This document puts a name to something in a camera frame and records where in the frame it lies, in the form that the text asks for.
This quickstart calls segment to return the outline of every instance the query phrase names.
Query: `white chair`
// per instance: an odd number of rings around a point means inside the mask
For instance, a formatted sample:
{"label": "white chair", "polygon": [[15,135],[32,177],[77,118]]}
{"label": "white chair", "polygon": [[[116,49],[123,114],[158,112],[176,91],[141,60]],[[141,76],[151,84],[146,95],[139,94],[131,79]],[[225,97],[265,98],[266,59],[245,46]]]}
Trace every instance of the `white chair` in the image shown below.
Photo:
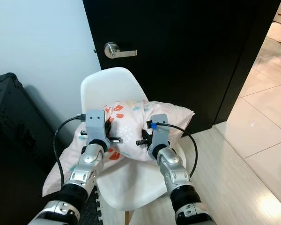
{"label": "white chair", "polygon": [[[132,73],[122,67],[99,71],[81,83],[82,113],[116,101],[140,100],[148,99]],[[179,145],[175,151],[186,166],[185,155]],[[167,191],[158,165],[129,158],[103,171],[97,178],[97,185],[103,199],[111,207],[126,211],[126,217],[129,217],[128,211],[150,203]]]}

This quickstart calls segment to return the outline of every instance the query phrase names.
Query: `black cable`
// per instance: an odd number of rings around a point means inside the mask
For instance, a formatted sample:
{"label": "black cable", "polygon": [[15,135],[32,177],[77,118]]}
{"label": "black cable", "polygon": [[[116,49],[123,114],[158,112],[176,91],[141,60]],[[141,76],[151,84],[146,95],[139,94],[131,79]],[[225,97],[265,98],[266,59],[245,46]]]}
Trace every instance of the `black cable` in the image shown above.
{"label": "black cable", "polygon": [[198,162],[198,148],[197,148],[197,145],[196,145],[196,142],[195,140],[193,139],[193,137],[191,136],[190,133],[188,133],[186,130],[180,128],[180,127],[177,127],[175,125],[171,125],[171,124],[167,124],[167,123],[156,123],[156,125],[158,126],[165,126],[165,127],[171,127],[171,128],[175,128],[175,129],[178,129],[178,130],[181,130],[183,133],[185,133],[186,135],[188,135],[190,137],[190,139],[192,140],[193,142],[193,145],[195,147],[195,163],[193,164],[193,168],[192,168],[192,171],[191,173],[189,174],[189,177],[192,177],[193,173],[195,172],[196,170],[196,167],[197,167],[197,162]]}
{"label": "black cable", "polygon": [[55,155],[55,158],[56,158],[56,162],[57,162],[57,165],[58,165],[58,168],[59,168],[59,172],[60,172],[60,178],[61,178],[61,187],[64,185],[65,183],[65,178],[64,178],[64,172],[62,170],[62,167],[61,167],[61,163],[60,163],[60,160],[59,160],[59,157],[57,155],[57,151],[56,151],[56,148],[55,148],[55,141],[56,141],[56,137],[60,131],[60,129],[68,122],[72,121],[72,120],[79,120],[80,119],[80,116],[75,116],[75,117],[72,117],[66,121],[64,121],[62,124],[60,124],[60,126],[57,128],[57,130],[55,131],[55,134],[54,134],[54,137],[53,137],[53,149],[54,149],[54,155]]}

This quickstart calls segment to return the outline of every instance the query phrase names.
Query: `black case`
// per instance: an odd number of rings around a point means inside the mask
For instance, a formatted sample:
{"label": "black case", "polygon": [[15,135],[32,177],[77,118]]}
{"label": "black case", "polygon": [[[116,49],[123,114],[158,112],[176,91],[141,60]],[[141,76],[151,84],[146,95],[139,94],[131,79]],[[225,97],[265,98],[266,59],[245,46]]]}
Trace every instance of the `black case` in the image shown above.
{"label": "black case", "polygon": [[16,75],[1,75],[0,224],[27,224],[50,199],[42,186],[56,162],[53,135]]}

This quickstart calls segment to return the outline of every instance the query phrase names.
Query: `black door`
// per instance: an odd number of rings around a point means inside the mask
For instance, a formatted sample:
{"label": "black door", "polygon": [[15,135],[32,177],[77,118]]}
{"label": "black door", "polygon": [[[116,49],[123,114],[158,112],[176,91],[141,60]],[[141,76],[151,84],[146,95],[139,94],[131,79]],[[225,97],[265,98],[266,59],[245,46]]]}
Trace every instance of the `black door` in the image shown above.
{"label": "black door", "polygon": [[[150,101],[194,110],[196,115],[188,127],[191,132],[214,124],[264,4],[258,0],[83,2],[101,69],[125,67]],[[272,11],[266,16],[273,17],[275,8]],[[257,46],[265,33],[256,37]],[[116,43],[121,51],[137,50],[137,56],[110,59],[104,54],[108,42]],[[253,61],[254,57],[243,66],[247,70],[233,87],[239,90],[229,98],[236,100]]]}

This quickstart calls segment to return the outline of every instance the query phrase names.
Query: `wooden chair leg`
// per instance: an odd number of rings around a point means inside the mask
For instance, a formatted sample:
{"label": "wooden chair leg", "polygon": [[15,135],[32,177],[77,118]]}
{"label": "wooden chair leg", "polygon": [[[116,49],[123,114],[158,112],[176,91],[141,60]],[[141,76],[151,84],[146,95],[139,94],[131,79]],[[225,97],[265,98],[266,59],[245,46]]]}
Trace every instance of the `wooden chair leg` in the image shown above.
{"label": "wooden chair leg", "polygon": [[125,211],[125,225],[129,225],[130,222],[130,211]]}

